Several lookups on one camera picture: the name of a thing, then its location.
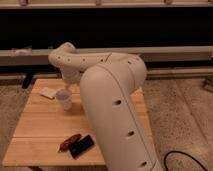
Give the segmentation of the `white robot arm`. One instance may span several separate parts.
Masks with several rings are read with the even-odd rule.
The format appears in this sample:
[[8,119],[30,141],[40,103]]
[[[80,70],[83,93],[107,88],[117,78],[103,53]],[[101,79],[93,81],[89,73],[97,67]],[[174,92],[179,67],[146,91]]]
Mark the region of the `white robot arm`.
[[51,51],[66,85],[77,84],[108,171],[163,171],[131,95],[144,83],[144,61],[129,53],[78,53],[66,42]]

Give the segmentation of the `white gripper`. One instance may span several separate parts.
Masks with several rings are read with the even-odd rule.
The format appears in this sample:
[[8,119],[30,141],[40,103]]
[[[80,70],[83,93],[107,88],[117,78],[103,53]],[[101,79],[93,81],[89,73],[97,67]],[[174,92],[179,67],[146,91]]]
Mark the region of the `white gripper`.
[[70,84],[76,84],[80,81],[80,73],[75,69],[64,69],[62,71],[62,78],[67,83],[65,89],[70,88]]

